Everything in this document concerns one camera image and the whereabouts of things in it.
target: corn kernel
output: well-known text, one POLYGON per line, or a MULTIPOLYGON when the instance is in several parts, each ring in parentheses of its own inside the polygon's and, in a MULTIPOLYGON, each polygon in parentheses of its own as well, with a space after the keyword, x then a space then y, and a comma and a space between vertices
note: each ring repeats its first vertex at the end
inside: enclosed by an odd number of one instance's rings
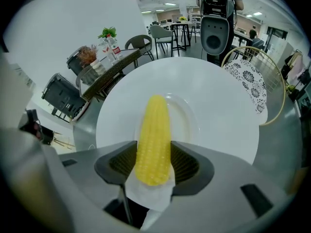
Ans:
POLYGON ((135 174, 147 185, 164 184, 171 166, 171 129, 165 98, 153 95, 147 104, 137 149, 135 174))

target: person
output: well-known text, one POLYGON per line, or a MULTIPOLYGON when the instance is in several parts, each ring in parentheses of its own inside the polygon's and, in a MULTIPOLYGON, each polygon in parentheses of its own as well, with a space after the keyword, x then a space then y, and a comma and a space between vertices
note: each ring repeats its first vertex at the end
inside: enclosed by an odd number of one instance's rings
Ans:
MULTIPOLYGON (((251 47, 256 47, 256 48, 258 48, 258 49, 262 49, 263 48, 263 44, 264 44, 264 41, 263 40, 261 40, 260 38, 258 38, 257 37, 257 33, 256 33, 256 35, 254 36, 254 38, 253 38, 253 42, 251 43, 251 47)), ((251 60, 252 60, 252 58, 253 58, 253 56, 252 55, 255 55, 255 54, 258 54, 258 51, 257 50, 251 50, 251 49, 246 49, 245 50, 245 53, 244 53, 244 55, 243 55, 243 59, 244 60, 247 60, 249 57, 251 58, 251 60)))
MULTIPOLYGON (((234 0, 234 3, 235 3, 235 9, 236 10, 243 10, 244 9, 244 4, 243 4, 242 0, 234 0)), ((196 4, 200 7, 200 0, 196 0, 196 4)), ((229 22, 229 37, 228 37, 228 42, 227 42, 225 50, 219 55, 220 64, 223 62, 223 59, 225 58, 227 53, 231 50, 231 45, 232 45, 232 41, 233 41, 233 37, 234 37, 233 13, 227 18, 227 20, 229 22)), ((207 54, 207 61, 215 63, 215 55, 207 54)))
POLYGON ((256 26, 253 25, 253 28, 249 31, 249 38, 255 39, 255 36, 257 35, 257 32, 255 29, 256 29, 256 26))

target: potted plant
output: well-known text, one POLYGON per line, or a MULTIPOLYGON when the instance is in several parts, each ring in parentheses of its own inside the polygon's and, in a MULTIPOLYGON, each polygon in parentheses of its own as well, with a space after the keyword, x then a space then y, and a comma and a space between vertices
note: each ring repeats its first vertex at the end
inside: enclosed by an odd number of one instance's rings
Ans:
POLYGON ((185 17, 180 17, 180 18, 179 18, 179 21, 180 21, 181 23, 186 23, 187 18, 185 18, 185 17))
POLYGON ((101 35, 98 36, 98 38, 107 38, 107 35, 110 34, 111 37, 115 38, 117 36, 116 34, 116 28, 114 27, 110 27, 108 28, 104 28, 103 29, 103 33, 101 35))
POLYGON ((91 47, 85 46, 80 50, 77 56, 81 60, 82 68, 91 65, 99 75, 105 72, 104 66, 97 59, 97 47, 95 45, 91 45, 91 47))

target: gold chair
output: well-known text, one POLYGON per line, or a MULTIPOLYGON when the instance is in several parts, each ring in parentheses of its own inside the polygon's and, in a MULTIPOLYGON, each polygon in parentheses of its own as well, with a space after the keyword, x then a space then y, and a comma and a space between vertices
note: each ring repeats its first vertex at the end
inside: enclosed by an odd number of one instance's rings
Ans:
POLYGON ((281 114, 285 103, 285 82, 280 69, 273 59, 264 51, 248 46, 242 46, 232 49, 224 58, 221 67, 229 65, 233 59, 231 54, 235 52, 234 62, 249 62, 249 68, 254 66, 262 75, 267 91, 266 108, 268 111, 267 121, 260 126, 266 126, 274 122, 281 114))

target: round table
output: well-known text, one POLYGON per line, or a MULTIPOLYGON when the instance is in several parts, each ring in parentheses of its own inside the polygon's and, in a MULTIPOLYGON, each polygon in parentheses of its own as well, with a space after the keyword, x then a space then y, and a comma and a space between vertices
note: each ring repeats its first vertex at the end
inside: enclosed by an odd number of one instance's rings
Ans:
POLYGON ((145 106, 154 94, 171 94, 189 106, 194 115, 190 118, 195 121, 192 125, 196 125, 195 141, 189 143, 253 163, 259 125, 249 95, 223 68, 188 57, 149 62, 117 83, 98 117, 97 147, 137 140, 135 135, 145 106))

